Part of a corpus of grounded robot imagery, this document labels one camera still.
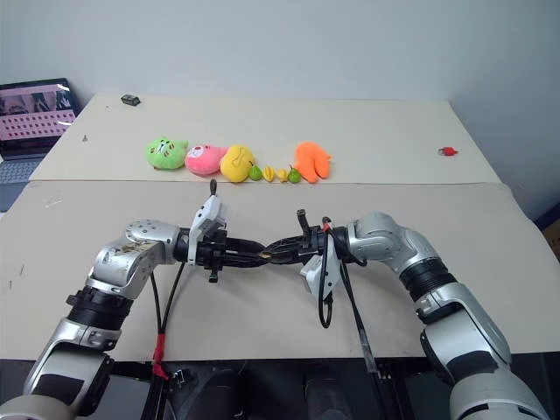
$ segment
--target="orange plush toy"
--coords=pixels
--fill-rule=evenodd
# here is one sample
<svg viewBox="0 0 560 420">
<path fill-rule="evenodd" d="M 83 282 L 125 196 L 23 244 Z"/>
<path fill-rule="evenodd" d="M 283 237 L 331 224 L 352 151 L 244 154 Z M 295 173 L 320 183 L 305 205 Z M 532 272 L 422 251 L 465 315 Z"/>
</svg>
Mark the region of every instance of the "orange plush toy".
<svg viewBox="0 0 560 420">
<path fill-rule="evenodd" d="M 296 147 L 296 168 L 307 182 L 317 182 L 318 175 L 321 178 L 329 176 L 329 159 L 331 157 L 315 143 L 303 142 Z"/>
</svg>

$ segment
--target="small black object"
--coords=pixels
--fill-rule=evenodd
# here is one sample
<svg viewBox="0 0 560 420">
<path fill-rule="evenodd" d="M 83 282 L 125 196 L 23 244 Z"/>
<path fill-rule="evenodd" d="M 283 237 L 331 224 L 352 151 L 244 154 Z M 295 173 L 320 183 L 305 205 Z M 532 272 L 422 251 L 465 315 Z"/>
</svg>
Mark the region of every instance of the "small black object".
<svg viewBox="0 0 560 420">
<path fill-rule="evenodd" d="M 297 221 L 301 230 L 304 232 L 302 236 L 303 248 L 307 248 L 311 242 L 312 230 L 309 228 L 309 222 L 307 221 L 307 216 L 305 216 L 305 209 L 301 208 L 296 211 Z"/>
<path fill-rule="evenodd" d="M 122 103 L 126 105 L 130 105 L 131 107 L 135 107 L 137 104 L 140 103 L 140 98 L 134 96 L 133 94 L 124 94 L 121 97 Z"/>
<path fill-rule="evenodd" d="M 218 189 L 218 182 L 212 178 L 210 180 L 210 195 L 216 195 L 216 190 Z"/>
</svg>

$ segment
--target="white wall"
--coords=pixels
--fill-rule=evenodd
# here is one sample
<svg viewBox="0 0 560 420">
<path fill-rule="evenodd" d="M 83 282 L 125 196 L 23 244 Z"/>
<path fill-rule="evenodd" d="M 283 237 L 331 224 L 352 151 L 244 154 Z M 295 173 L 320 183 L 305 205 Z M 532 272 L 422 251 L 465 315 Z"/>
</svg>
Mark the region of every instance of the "white wall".
<svg viewBox="0 0 560 420">
<path fill-rule="evenodd" d="M 560 200 L 557 0 L 0 0 L 0 81 L 450 99 L 529 217 Z"/>
</svg>

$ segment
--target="red object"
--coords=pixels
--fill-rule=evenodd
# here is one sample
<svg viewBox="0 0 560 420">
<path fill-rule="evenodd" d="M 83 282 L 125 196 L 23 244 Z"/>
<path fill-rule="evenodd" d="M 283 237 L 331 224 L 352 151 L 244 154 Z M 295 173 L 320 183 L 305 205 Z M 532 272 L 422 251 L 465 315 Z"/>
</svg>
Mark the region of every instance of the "red object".
<svg viewBox="0 0 560 420">
<path fill-rule="evenodd" d="M 455 156 L 457 153 L 459 153 L 458 150 L 455 150 L 455 149 L 453 149 L 452 147 L 449 147 L 449 146 L 442 147 L 437 152 L 442 156 Z"/>
<path fill-rule="evenodd" d="M 152 359 L 154 360 L 154 366 L 151 369 L 155 376 L 164 378 L 166 381 L 169 380 L 169 376 L 165 373 L 164 369 L 161 367 L 161 360 L 164 358 L 165 352 L 165 334 L 157 335 L 156 348 L 154 349 L 154 355 Z"/>
</svg>

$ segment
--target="laptop screen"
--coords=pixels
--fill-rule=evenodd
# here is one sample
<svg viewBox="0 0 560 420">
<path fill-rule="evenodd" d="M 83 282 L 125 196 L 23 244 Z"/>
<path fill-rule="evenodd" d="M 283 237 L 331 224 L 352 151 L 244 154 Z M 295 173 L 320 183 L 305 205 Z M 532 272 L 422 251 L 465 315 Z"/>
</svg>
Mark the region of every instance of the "laptop screen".
<svg viewBox="0 0 560 420">
<path fill-rule="evenodd" d="M 78 114 L 66 79 L 0 86 L 0 152 L 6 158 L 46 154 Z"/>
</svg>

